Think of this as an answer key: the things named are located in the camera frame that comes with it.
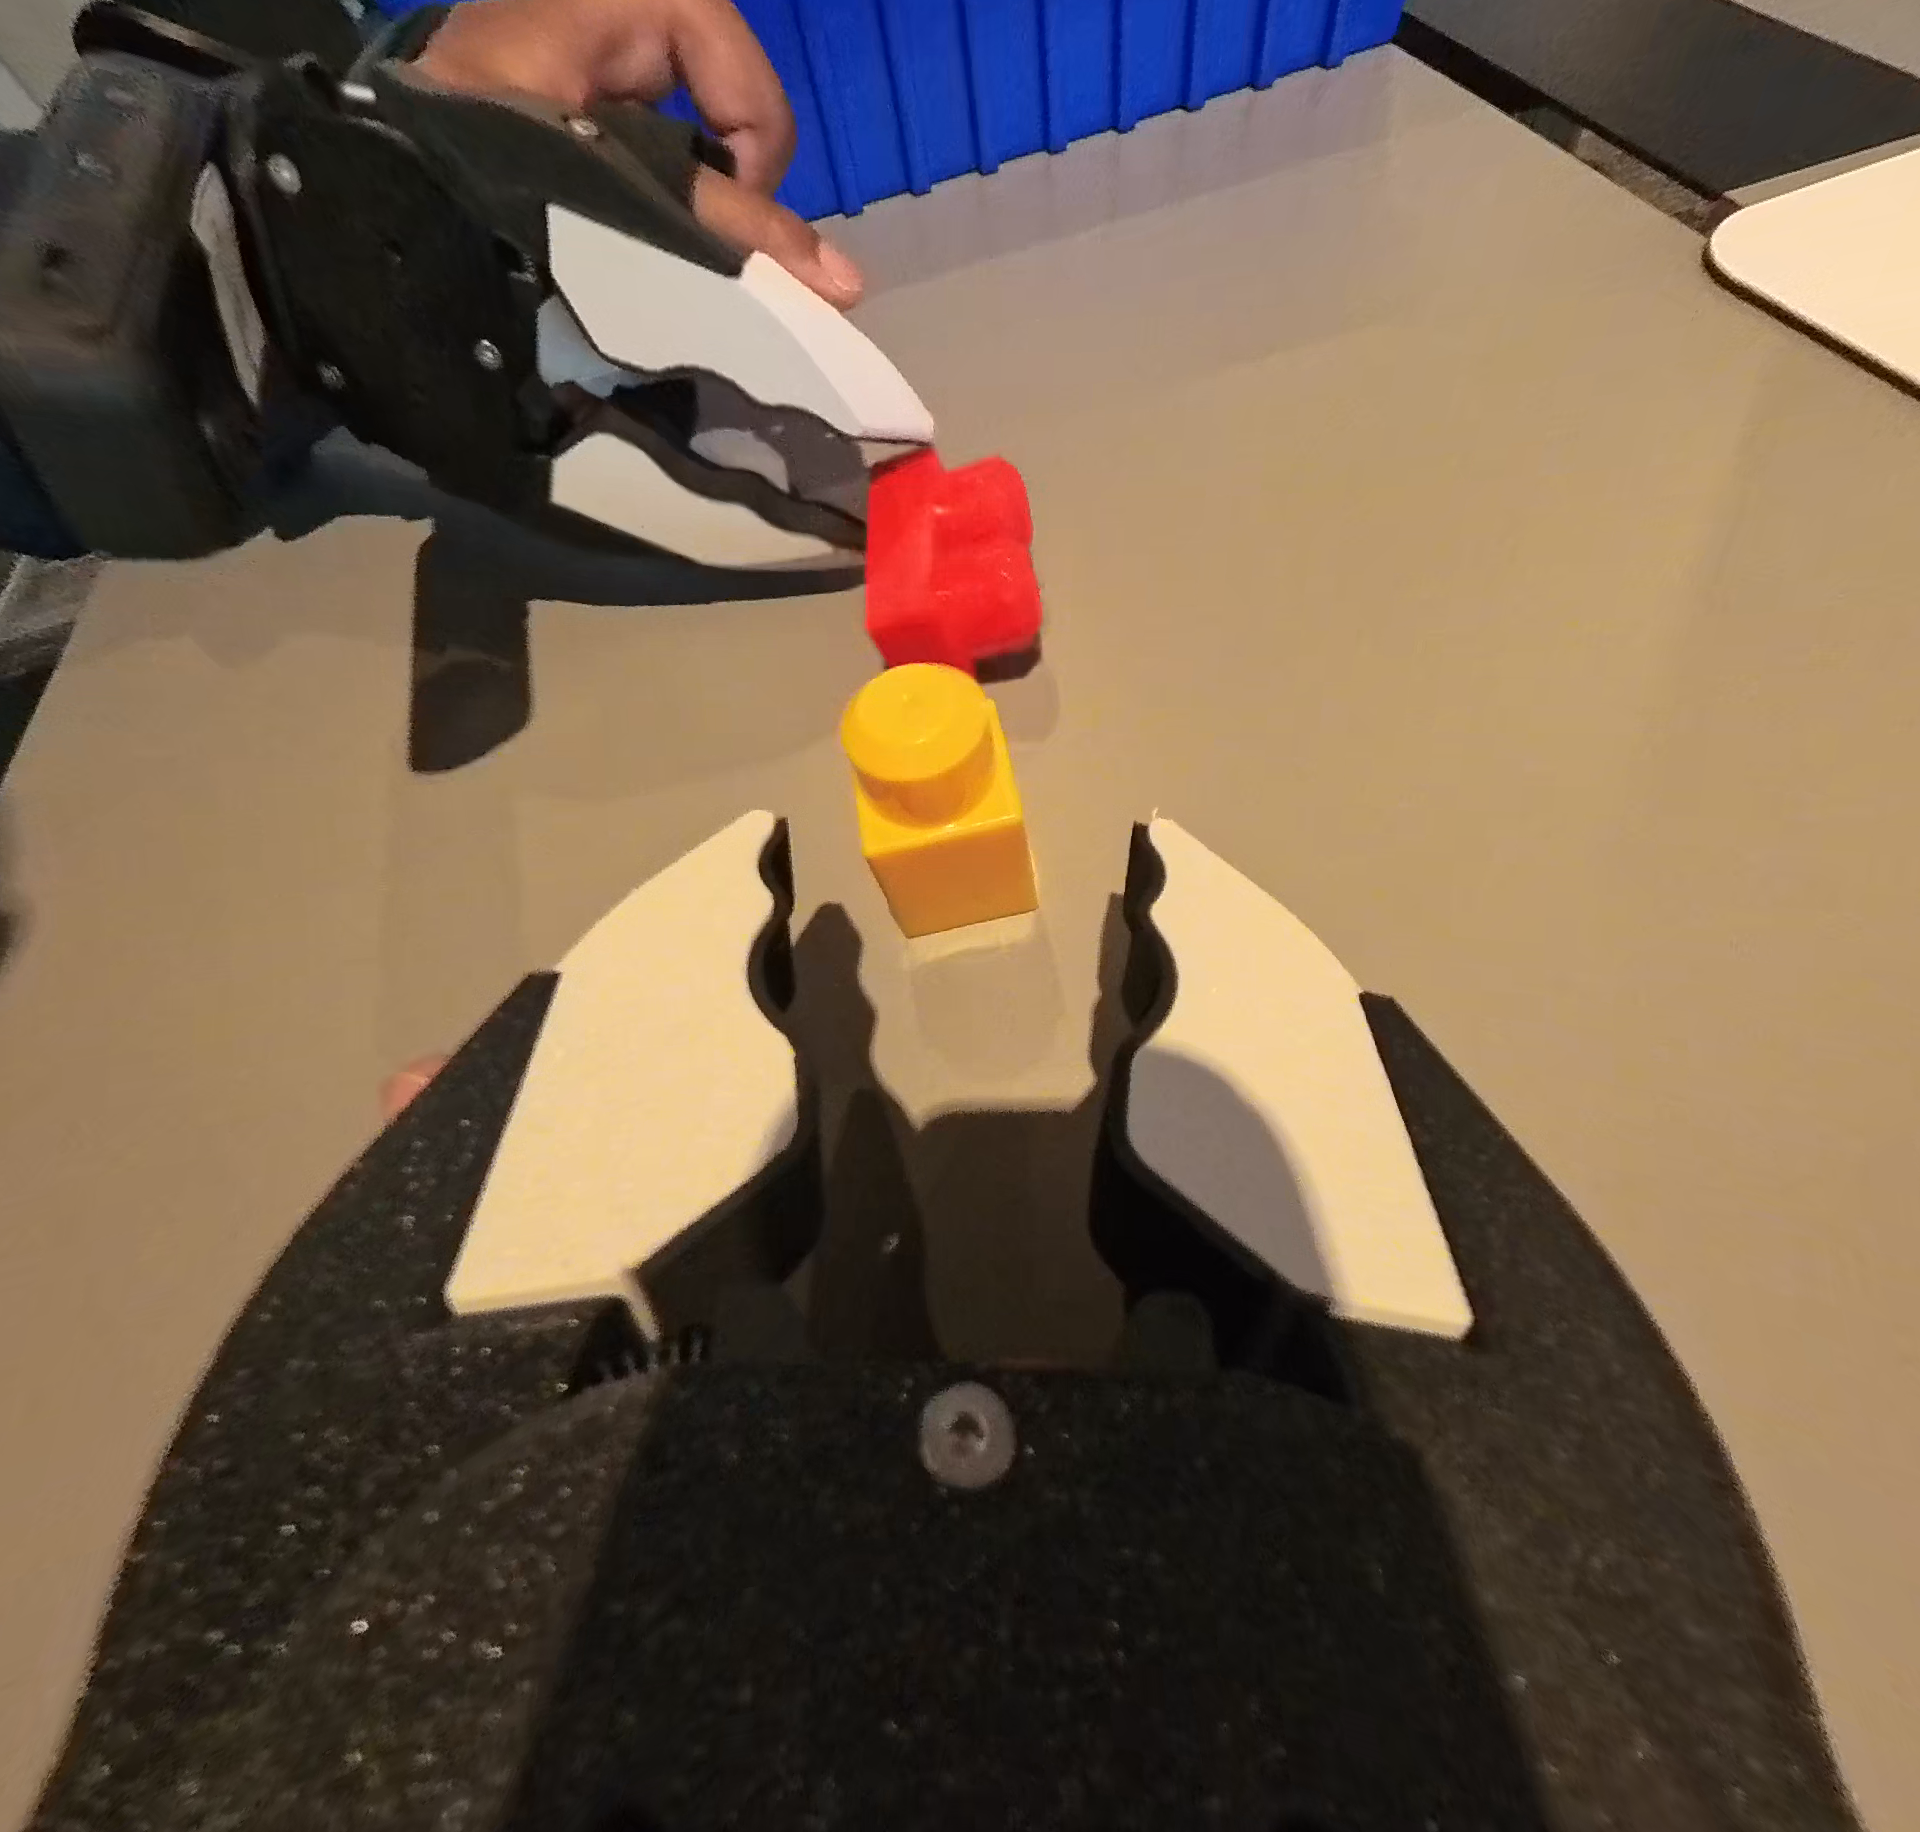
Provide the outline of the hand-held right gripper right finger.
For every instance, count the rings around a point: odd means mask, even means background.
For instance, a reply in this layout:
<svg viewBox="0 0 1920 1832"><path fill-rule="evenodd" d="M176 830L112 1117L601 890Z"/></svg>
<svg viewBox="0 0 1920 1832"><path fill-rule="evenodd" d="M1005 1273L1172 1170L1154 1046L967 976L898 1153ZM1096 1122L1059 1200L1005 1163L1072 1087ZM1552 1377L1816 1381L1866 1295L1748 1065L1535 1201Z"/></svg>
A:
<svg viewBox="0 0 1920 1832"><path fill-rule="evenodd" d="M1466 1338L1475 1316L1360 987L1178 820L1130 839L1093 1238L1132 1294L1203 1295L1243 1338L1268 1301Z"/></svg>

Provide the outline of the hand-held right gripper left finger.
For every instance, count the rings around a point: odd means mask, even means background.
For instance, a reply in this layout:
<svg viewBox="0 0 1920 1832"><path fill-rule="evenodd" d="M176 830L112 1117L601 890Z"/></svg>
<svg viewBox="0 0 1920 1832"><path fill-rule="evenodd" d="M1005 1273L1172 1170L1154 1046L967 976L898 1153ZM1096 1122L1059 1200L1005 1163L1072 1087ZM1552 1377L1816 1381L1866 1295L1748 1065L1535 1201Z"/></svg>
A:
<svg viewBox="0 0 1920 1832"><path fill-rule="evenodd" d="M560 960L444 1288L479 1317L617 1301L649 1338L712 1329L824 1220L794 997L787 823L750 810Z"/></svg>

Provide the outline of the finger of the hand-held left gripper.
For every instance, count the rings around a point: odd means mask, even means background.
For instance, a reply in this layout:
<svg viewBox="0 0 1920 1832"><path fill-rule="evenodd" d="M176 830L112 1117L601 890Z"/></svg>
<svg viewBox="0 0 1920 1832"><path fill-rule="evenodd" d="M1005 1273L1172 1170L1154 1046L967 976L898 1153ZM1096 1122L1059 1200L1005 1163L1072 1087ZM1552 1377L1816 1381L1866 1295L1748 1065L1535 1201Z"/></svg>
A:
<svg viewBox="0 0 1920 1832"><path fill-rule="evenodd" d="M561 205L547 268L589 345L640 375L706 370L856 443L932 443L931 409L838 309L770 255L710 270Z"/></svg>
<svg viewBox="0 0 1920 1832"><path fill-rule="evenodd" d="M551 504L669 554L862 554L859 445L710 370L639 373L599 354L563 299L538 314L538 369L563 431Z"/></svg>

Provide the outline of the red two-stud mega block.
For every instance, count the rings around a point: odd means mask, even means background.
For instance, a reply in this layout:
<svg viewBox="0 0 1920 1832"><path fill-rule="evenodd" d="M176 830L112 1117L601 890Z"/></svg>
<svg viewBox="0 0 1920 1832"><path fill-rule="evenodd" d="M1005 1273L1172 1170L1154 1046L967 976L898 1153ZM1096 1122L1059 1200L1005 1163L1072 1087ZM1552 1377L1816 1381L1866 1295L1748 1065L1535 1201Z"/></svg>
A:
<svg viewBox="0 0 1920 1832"><path fill-rule="evenodd" d="M948 467L909 451L870 480L865 630L884 668L944 663L971 675L1035 650L1044 594L1034 509L1003 457Z"/></svg>

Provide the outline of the yellow single-stud mega block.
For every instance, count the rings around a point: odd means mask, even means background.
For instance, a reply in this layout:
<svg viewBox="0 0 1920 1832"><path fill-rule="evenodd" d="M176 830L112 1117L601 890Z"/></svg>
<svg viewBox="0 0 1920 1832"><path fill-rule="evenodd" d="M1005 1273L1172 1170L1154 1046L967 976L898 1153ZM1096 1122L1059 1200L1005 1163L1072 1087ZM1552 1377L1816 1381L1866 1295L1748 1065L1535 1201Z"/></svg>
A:
<svg viewBox="0 0 1920 1832"><path fill-rule="evenodd" d="M1003 720L967 671L913 661L869 679L841 720L862 856L906 937L1038 911Z"/></svg>

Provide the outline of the blue plastic bin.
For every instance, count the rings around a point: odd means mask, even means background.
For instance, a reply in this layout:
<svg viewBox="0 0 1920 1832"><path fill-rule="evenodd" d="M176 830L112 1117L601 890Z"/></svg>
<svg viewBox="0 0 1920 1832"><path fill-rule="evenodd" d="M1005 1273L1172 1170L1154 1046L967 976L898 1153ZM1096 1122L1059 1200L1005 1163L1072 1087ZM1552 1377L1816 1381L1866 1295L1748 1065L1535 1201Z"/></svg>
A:
<svg viewBox="0 0 1920 1832"><path fill-rule="evenodd" d="M376 0L385 14L468 0ZM853 214L1391 43L1406 0L733 0L798 117L780 202Z"/></svg>

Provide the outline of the black table pad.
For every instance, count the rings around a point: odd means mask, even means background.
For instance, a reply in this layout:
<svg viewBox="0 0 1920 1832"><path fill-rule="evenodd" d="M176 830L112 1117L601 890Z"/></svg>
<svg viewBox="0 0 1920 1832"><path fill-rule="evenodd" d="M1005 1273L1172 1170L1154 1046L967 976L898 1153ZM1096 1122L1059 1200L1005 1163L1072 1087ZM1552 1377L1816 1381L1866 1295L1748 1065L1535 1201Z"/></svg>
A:
<svg viewBox="0 0 1920 1832"><path fill-rule="evenodd" d="M1548 107L1698 194L1919 132L1914 72L1731 0L1409 0L1395 43L1502 112Z"/></svg>

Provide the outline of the white rounded board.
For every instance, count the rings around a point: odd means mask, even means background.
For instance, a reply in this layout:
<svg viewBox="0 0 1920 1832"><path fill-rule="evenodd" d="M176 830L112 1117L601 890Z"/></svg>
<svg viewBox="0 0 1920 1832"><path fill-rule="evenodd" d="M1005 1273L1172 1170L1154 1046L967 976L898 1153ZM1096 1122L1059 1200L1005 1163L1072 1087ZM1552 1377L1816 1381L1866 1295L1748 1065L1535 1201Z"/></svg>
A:
<svg viewBox="0 0 1920 1832"><path fill-rule="evenodd" d="M1919 149L1742 205L1713 279L1876 377L1919 389Z"/></svg>

